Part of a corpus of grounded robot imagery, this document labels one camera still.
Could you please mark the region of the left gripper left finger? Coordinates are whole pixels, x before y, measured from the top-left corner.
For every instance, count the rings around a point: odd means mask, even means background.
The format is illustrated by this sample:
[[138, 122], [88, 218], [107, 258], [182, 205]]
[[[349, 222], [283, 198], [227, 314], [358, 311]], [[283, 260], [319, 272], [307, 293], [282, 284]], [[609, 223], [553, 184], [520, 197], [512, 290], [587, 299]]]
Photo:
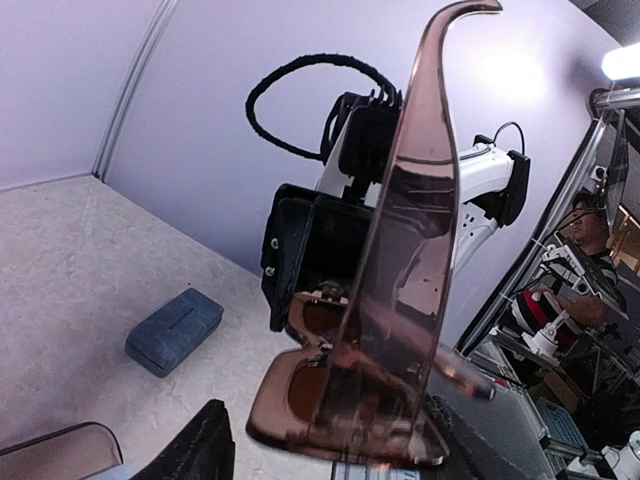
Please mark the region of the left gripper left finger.
[[234, 476], [235, 442], [223, 401], [209, 400], [133, 479], [226, 479]]

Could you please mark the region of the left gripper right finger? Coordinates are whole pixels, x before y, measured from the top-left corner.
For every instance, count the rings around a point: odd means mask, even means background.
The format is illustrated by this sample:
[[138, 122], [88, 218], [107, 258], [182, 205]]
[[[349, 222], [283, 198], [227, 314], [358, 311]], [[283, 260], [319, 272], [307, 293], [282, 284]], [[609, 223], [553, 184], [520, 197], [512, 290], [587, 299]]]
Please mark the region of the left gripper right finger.
[[424, 471], [425, 479], [549, 479], [499, 453], [440, 396], [429, 397], [424, 405], [449, 448], [441, 465]]

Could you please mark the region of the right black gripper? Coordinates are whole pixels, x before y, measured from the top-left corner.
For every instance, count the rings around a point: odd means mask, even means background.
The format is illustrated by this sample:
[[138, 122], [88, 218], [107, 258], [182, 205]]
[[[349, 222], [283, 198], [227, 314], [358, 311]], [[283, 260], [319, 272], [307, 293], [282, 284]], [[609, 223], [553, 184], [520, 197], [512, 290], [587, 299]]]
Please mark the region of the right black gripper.
[[271, 331], [286, 329], [295, 293], [326, 281], [352, 284], [372, 215], [369, 206], [316, 190], [292, 184], [276, 190], [260, 258]]

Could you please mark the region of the grey green glasses case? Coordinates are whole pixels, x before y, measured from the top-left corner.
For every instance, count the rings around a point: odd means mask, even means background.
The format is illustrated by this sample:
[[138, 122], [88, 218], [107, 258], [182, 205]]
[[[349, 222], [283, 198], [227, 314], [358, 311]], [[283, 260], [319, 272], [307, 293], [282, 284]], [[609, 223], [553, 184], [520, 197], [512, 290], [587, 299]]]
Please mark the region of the grey green glasses case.
[[218, 328], [223, 314], [222, 305], [188, 288], [129, 332], [125, 352], [154, 376], [165, 378]]

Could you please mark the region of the brown frame sunglasses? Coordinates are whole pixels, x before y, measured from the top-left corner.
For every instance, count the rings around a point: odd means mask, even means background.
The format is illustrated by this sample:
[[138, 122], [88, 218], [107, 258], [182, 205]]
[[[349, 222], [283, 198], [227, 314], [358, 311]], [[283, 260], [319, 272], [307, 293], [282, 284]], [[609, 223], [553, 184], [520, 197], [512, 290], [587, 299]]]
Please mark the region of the brown frame sunglasses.
[[449, 454], [424, 401], [432, 368], [492, 396], [490, 382], [439, 347], [460, 204], [443, 47], [459, 18], [501, 9], [458, 1], [427, 24], [340, 327], [323, 342], [304, 324], [305, 308], [322, 297], [294, 296], [289, 319], [303, 342], [275, 357], [258, 389], [245, 428], [255, 442], [334, 462], [429, 468]]

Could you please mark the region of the black hard glasses case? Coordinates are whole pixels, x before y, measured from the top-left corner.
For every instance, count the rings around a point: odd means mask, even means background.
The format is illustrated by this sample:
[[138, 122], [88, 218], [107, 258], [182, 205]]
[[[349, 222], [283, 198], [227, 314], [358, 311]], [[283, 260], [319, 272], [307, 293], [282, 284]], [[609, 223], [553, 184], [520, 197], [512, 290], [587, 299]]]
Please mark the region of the black hard glasses case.
[[124, 464], [107, 426], [85, 422], [1, 450], [2, 479], [89, 479]]

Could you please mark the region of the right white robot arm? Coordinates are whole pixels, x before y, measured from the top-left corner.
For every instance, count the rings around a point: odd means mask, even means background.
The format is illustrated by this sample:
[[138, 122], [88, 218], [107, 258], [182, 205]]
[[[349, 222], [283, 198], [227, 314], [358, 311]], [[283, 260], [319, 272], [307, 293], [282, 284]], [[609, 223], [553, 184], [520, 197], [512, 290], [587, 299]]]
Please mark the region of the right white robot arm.
[[[314, 188], [283, 184], [274, 195], [260, 259], [261, 289], [274, 332], [286, 329], [295, 293], [319, 290], [326, 281], [349, 288], [356, 275], [380, 186], [366, 173], [351, 177], [340, 170], [344, 149], [344, 142], [337, 141]], [[519, 216], [531, 166], [528, 157], [506, 152], [484, 135], [475, 137], [459, 161], [456, 271]]]

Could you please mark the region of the background lab equipment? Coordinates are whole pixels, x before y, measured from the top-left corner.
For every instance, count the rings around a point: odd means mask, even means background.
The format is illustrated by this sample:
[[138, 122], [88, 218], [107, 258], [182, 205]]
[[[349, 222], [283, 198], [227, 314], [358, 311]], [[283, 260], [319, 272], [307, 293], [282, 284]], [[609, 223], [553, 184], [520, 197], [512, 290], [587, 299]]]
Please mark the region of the background lab equipment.
[[[503, 352], [509, 350], [553, 370], [571, 352], [556, 349], [550, 343], [551, 333], [537, 335], [533, 341], [524, 343], [499, 326], [498, 321], [514, 296], [533, 284], [544, 252], [567, 223], [569, 202], [580, 188], [603, 202], [609, 223], [615, 220], [629, 171], [627, 130], [639, 111], [639, 89], [595, 90], [589, 105], [596, 117], [543, 210], [531, 239], [458, 341], [459, 351], [471, 358], [486, 352], [490, 359], [505, 365]], [[551, 457], [578, 456], [571, 445], [552, 437], [533, 400], [522, 388], [509, 390], [503, 399], [515, 411], [489, 414], [495, 426], [480, 431], [499, 453], [527, 472], [544, 473], [549, 479], [555, 476]]]

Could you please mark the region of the person in striped shirt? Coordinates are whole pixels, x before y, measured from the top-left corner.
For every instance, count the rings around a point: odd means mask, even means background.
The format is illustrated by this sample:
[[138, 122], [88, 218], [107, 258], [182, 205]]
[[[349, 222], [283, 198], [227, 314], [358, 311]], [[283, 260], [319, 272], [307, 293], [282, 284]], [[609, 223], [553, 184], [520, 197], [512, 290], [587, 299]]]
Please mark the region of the person in striped shirt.
[[603, 202], [579, 192], [533, 285], [514, 296], [500, 325], [524, 343], [551, 333], [550, 343], [566, 350], [587, 331], [601, 329], [609, 313], [625, 313], [609, 238]]

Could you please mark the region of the bright ceiling lamp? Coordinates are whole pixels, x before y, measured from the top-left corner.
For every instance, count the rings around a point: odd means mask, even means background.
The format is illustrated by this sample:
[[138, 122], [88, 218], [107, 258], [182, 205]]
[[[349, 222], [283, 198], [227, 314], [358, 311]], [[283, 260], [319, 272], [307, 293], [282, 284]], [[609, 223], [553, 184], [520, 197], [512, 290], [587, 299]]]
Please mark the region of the bright ceiling lamp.
[[606, 53], [601, 62], [601, 70], [612, 81], [638, 79], [640, 77], [640, 43]]

